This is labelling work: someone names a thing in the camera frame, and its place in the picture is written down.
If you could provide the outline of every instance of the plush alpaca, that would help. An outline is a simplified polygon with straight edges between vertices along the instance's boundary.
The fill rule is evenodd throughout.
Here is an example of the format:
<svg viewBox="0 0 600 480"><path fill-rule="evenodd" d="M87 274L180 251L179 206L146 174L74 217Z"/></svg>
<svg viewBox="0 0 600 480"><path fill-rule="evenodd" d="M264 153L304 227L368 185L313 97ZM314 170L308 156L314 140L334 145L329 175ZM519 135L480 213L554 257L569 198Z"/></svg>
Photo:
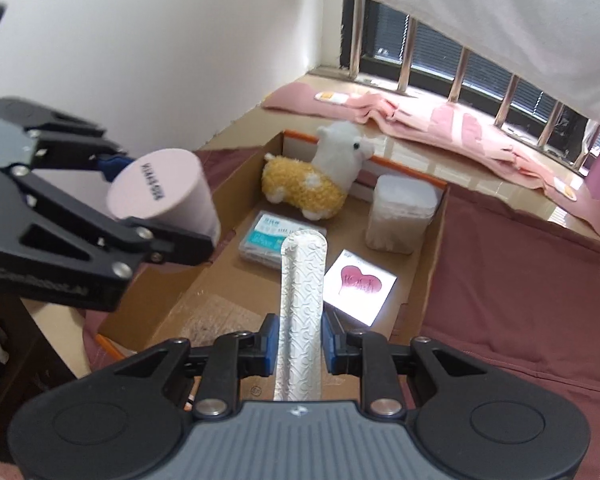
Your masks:
<svg viewBox="0 0 600 480"><path fill-rule="evenodd" d="M287 202L308 220L335 216L342 208L362 163L374 154L370 140L347 122L320 126L311 163L267 153L262 192L272 203Z"/></svg>

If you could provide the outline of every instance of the pink fabric strap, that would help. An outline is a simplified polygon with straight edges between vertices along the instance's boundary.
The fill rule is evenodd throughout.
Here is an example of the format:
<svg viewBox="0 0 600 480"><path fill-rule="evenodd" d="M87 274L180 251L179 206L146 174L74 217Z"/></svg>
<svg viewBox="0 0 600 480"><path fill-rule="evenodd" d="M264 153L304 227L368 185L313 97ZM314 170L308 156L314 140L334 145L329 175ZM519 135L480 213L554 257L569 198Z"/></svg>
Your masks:
<svg viewBox="0 0 600 480"><path fill-rule="evenodd" d="M468 108L449 104L437 106L429 109L430 120L426 120L423 118L425 111L409 113L379 93L351 96L344 104L318 101L317 93L306 83L291 83L273 92L262 107L359 124L373 121L388 136L459 153L504 180L529 189L542 189L547 198L589 223L600 236L600 201L591 197L584 184L574 190L576 201L571 201L554 189L554 174L547 167L530 158L501 130L480 124L469 112L462 117L461 137L454 139L454 115Z"/></svg>

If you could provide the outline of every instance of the clear plastic container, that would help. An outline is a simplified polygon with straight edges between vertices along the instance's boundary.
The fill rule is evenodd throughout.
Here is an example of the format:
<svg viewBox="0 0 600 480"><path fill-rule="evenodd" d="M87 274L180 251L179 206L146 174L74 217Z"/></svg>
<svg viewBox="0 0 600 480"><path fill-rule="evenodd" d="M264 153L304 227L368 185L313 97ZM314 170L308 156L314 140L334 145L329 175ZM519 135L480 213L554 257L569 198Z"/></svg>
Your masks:
<svg viewBox="0 0 600 480"><path fill-rule="evenodd" d="M381 175L366 228L366 244L378 251L411 254L440 202L441 193L429 182Z"/></svg>
<svg viewBox="0 0 600 480"><path fill-rule="evenodd" d="M260 211L253 221L251 229L240 242L238 252L245 260L258 262L273 269L281 269L280 248L282 242L291 233L300 229L314 229L323 236L327 235L327 229L324 227L297 222L268 211Z"/></svg>

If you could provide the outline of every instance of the pink heart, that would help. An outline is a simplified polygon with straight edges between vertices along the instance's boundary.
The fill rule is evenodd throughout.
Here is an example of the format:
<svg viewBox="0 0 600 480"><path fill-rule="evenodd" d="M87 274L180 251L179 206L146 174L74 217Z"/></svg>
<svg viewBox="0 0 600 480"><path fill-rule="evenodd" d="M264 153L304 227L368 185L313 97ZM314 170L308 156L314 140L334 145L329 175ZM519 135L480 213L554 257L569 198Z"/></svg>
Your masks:
<svg viewBox="0 0 600 480"><path fill-rule="evenodd" d="M342 291L345 286L362 290L367 294L375 294L382 289L382 282L377 276L372 274L362 274L362 271L353 265L342 267L340 278L342 279L340 291Z"/></svg>

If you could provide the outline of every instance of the maroon fabric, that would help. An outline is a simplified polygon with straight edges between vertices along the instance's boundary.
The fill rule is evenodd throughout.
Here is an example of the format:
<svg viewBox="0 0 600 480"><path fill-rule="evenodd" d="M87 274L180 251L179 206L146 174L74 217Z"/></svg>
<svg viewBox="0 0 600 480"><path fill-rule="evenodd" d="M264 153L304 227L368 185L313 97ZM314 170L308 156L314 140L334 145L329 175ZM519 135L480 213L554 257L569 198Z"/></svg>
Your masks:
<svg viewBox="0 0 600 480"><path fill-rule="evenodd" d="M220 184L228 179L250 156L254 155L260 148L238 148L236 150L199 150L196 153L202 162L202 170L205 172L206 181L215 191ZM218 254L226 247L235 232L227 235L227 240L221 240L216 252L211 257L214 261ZM95 336L102 322L107 319L108 314L104 312L85 312L84 328L82 329L82 342L84 351L89 360L91 371L101 370L110 365L114 358L96 342Z"/></svg>
<svg viewBox="0 0 600 480"><path fill-rule="evenodd" d="M600 480L600 243L449 185L422 333L572 400Z"/></svg>

